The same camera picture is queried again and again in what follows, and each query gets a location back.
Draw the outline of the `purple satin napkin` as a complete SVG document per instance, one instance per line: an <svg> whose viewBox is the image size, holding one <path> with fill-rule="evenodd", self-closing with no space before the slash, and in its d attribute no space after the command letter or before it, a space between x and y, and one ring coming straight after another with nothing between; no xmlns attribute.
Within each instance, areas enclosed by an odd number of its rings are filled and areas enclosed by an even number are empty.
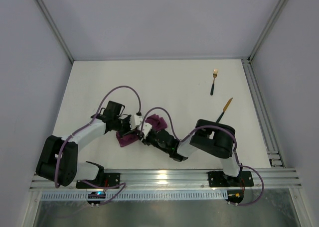
<svg viewBox="0 0 319 227"><path fill-rule="evenodd" d="M165 122L163 117L160 117L157 114L153 114L153 115L147 117L144 123L151 124L153 126L152 130L155 130L155 131L160 131L160 130L167 128L167 123ZM128 146L128 145L142 139L138 128L135 128L133 133L128 134L124 137L119 137L117 132L116 132L116 139L117 139L120 147Z"/></svg>

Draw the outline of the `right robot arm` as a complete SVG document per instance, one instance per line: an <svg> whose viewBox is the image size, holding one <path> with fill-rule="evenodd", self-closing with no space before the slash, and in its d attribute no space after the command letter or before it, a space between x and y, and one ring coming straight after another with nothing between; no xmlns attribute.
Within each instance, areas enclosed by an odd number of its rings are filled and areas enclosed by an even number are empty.
<svg viewBox="0 0 319 227"><path fill-rule="evenodd" d="M235 129L228 125L200 119L183 140L178 140L165 129L151 128L143 134L141 141L169 155L177 162L186 161L195 151L201 150L216 158L222 164L222 177L230 184L242 181L242 167L235 153Z"/></svg>

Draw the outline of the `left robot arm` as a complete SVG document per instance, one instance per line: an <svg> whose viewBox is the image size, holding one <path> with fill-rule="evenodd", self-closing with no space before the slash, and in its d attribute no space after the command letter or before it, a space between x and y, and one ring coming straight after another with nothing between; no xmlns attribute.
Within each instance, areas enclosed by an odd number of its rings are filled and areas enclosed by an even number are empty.
<svg viewBox="0 0 319 227"><path fill-rule="evenodd" d="M78 161L79 152L95 139L115 131L126 134L131 131L130 115L121 118L125 106L109 101L107 106L92 121L70 135L49 136L43 146L36 174L54 182L58 188L68 186L73 181L79 182L78 188L84 186L106 187L104 167L94 162Z"/></svg>

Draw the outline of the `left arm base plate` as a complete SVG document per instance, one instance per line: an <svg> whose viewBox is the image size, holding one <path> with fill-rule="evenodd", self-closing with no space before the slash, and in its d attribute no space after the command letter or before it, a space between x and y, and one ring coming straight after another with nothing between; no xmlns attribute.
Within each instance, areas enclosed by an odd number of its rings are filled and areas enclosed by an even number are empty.
<svg viewBox="0 0 319 227"><path fill-rule="evenodd" d="M94 180L80 180L76 183L76 189L118 189L120 173L101 172Z"/></svg>

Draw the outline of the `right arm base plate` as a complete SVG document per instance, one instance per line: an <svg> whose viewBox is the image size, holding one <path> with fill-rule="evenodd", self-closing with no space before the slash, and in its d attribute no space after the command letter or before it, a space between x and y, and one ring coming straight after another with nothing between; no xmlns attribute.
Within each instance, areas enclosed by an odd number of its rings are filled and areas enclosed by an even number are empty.
<svg viewBox="0 0 319 227"><path fill-rule="evenodd" d="M207 174L209 186L213 188L254 186L250 171L241 171L237 177L227 176L223 171L210 171Z"/></svg>

